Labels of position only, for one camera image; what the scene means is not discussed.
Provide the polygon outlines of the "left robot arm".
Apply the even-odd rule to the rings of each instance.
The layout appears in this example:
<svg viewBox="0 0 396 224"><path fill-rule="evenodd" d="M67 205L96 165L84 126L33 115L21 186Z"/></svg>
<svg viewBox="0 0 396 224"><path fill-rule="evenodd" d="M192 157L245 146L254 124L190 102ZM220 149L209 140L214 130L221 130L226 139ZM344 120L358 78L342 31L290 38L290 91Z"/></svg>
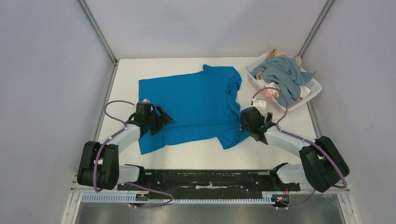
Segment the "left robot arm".
<svg viewBox="0 0 396 224"><path fill-rule="evenodd" d="M120 165L119 155L132 143L146 134L157 135L173 122L160 105L137 102L135 111L125 121L105 115L121 123L121 128L102 141L88 141L84 144L77 173L77 183L93 187L96 192L112 190L127 183L134 190L145 188L147 179L141 175L144 168L137 165Z"/></svg>

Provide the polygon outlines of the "blue t-shirt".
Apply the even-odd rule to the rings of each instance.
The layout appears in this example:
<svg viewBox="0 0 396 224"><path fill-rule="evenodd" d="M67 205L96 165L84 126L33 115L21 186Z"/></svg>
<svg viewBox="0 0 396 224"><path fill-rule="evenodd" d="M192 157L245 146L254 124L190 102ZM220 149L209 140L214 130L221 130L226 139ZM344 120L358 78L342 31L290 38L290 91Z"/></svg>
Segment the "blue t-shirt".
<svg viewBox="0 0 396 224"><path fill-rule="evenodd" d="M139 80L139 100L160 105L173 119L139 140L141 154L165 146L217 138L229 149L249 137L240 129L236 98L242 83L234 67L204 64L200 72Z"/></svg>

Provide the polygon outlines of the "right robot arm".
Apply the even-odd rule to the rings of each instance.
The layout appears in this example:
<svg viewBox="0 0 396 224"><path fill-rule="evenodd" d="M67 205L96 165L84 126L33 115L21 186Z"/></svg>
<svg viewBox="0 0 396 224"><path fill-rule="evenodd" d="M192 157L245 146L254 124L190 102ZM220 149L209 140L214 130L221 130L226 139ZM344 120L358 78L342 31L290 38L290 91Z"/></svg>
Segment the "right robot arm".
<svg viewBox="0 0 396 224"><path fill-rule="evenodd" d="M299 164L282 163L270 171L273 189L282 190L290 183L309 184L321 193L332 187L347 187L345 177L350 169L330 138L299 136L271 119L271 113L263 116L257 108L249 107L241 111L240 126L255 141L283 149L301 160Z"/></svg>

